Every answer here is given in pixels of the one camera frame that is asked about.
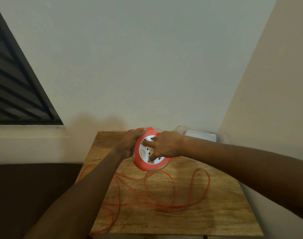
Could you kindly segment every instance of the orange cable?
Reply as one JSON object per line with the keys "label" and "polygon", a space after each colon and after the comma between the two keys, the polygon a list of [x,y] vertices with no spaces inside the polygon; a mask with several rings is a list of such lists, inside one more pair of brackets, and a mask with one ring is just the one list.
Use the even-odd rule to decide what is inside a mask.
{"label": "orange cable", "polygon": [[[80,174],[80,176],[79,176],[78,181],[81,180],[81,177],[82,177],[83,172],[84,172],[88,167],[90,167],[90,166],[92,166],[92,165],[96,165],[96,164],[90,164],[90,165],[86,166],[86,167],[82,170],[82,172],[81,172],[81,174]],[[202,196],[198,201],[191,203],[191,200],[192,200],[192,185],[193,185],[193,178],[194,178],[196,172],[199,171],[199,170],[203,170],[203,171],[206,172],[206,174],[207,174],[207,176],[208,176],[208,185],[207,185],[207,187],[206,187],[206,189],[205,189],[205,192],[203,193],[203,196]],[[162,171],[162,170],[160,170],[160,172],[166,174],[166,175],[171,179],[171,181],[173,182],[173,186],[174,186],[174,187],[173,187],[173,200],[171,201],[171,203],[170,203],[169,205],[164,205],[163,203],[157,201],[157,200],[152,196],[152,194],[150,193],[150,191],[149,191],[149,189],[148,189],[148,187],[147,187],[146,179],[149,178],[150,176],[152,176],[154,173],[147,172],[147,173],[145,174],[145,176],[144,176],[143,178],[140,178],[140,179],[135,179],[135,178],[132,178],[132,177],[128,177],[128,176],[123,175],[123,174],[120,174],[120,173],[115,173],[113,179],[116,181],[117,186],[118,186],[118,202],[117,202],[117,203],[106,203],[106,202],[103,202],[102,207],[101,207],[101,209],[107,210],[107,211],[111,214],[111,216],[112,216],[111,223],[110,223],[110,225],[109,225],[108,227],[106,227],[106,228],[104,228],[104,229],[97,230],[97,231],[91,231],[91,232],[90,232],[90,236],[93,236],[93,235],[98,234],[98,233],[106,233],[106,232],[108,232],[108,231],[112,228],[112,226],[115,224],[115,222],[116,222],[116,220],[117,220],[117,217],[118,217],[118,215],[119,215],[119,210],[120,210],[120,206],[121,206],[121,205],[146,205],[146,206],[154,207],[154,208],[156,208],[156,209],[168,210],[168,211],[170,211],[170,212],[182,212],[182,211],[188,209],[189,206],[195,205],[195,204],[201,202],[201,201],[205,198],[205,196],[206,196],[206,194],[207,194],[207,191],[208,191],[208,189],[209,189],[209,186],[210,186],[210,176],[209,176],[209,173],[208,173],[207,170],[205,170],[205,169],[203,169],[203,168],[198,168],[198,169],[196,169],[196,170],[193,172],[193,175],[192,175],[191,181],[190,181],[189,190],[188,190],[187,204],[185,204],[185,205],[173,205],[173,203],[174,203],[174,201],[175,201],[175,199],[176,199],[176,182],[175,182],[175,180],[173,179],[173,177],[172,177],[169,173],[167,173],[167,172],[165,172],[165,171]],[[134,180],[134,181],[142,181],[142,180],[143,180],[143,181],[144,181],[144,185],[145,185],[145,189],[147,190],[147,192],[148,192],[149,196],[151,197],[151,199],[152,199],[156,204],[150,203],[146,198],[144,198],[142,195],[140,195],[135,189],[133,189],[132,187],[130,187],[126,182],[124,182],[120,177],[129,179],[129,180]],[[123,185],[125,185],[125,186],[126,186],[128,189],[130,189],[131,191],[133,191],[133,193],[136,194],[136,195],[137,195],[139,198],[141,198],[143,201],[145,201],[145,203],[143,203],[143,202],[121,203],[121,190],[120,190],[119,182],[121,182]],[[116,216],[114,216],[114,212],[113,212],[110,208],[108,208],[107,206],[117,206]]]}

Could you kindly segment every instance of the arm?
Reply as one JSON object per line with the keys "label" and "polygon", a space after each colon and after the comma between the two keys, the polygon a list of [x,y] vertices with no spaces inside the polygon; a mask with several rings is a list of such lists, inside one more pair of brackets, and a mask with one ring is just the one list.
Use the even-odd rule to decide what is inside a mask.
{"label": "arm", "polygon": [[146,130],[127,132],[119,144],[87,176],[46,210],[25,239],[86,238],[114,173],[123,159],[131,157],[137,138],[145,132]]}
{"label": "arm", "polygon": [[162,132],[150,160],[185,156],[213,166],[303,219],[303,161],[253,148],[209,142],[177,132]]}

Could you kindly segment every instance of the white wall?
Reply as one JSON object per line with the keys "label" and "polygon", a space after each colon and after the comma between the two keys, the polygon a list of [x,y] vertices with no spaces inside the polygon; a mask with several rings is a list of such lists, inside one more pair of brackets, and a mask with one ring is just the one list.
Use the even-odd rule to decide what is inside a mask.
{"label": "white wall", "polygon": [[[303,160],[303,0],[275,4],[219,130],[232,144]],[[302,219],[242,188],[266,238],[303,239]]]}
{"label": "white wall", "polygon": [[83,161],[98,129],[217,131],[275,1],[0,0],[0,12]]}

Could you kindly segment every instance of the wood grain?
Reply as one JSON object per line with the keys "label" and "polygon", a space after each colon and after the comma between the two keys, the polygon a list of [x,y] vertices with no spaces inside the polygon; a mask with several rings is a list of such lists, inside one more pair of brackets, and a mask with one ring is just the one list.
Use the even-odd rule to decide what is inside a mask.
{"label": "wood grain", "polygon": [[[124,132],[98,132],[86,157],[81,171],[90,164],[98,164],[122,138]],[[95,166],[87,168],[86,176]],[[184,212],[170,213],[155,210],[143,205],[121,206],[120,213],[111,233],[135,234],[170,234],[170,235],[208,235],[208,236],[262,236],[263,233],[246,200],[237,180],[229,175],[200,162],[178,157],[164,169],[177,183],[175,204],[185,204],[189,183],[193,172],[204,168],[210,174],[211,185],[206,198],[199,204],[189,207]],[[133,164],[132,159],[124,160],[118,173],[142,178],[145,172]],[[148,197],[144,183],[125,181],[137,192]],[[158,172],[147,180],[151,193],[164,203],[169,203],[173,196],[173,184],[169,177]],[[205,172],[197,172],[193,182],[193,197],[200,198],[208,184]],[[111,182],[104,199],[106,202],[117,201],[117,186]],[[140,202],[141,200],[124,185],[121,185],[121,202]],[[111,220],[110,214],[101,210],[92,230],[106,227]]]}

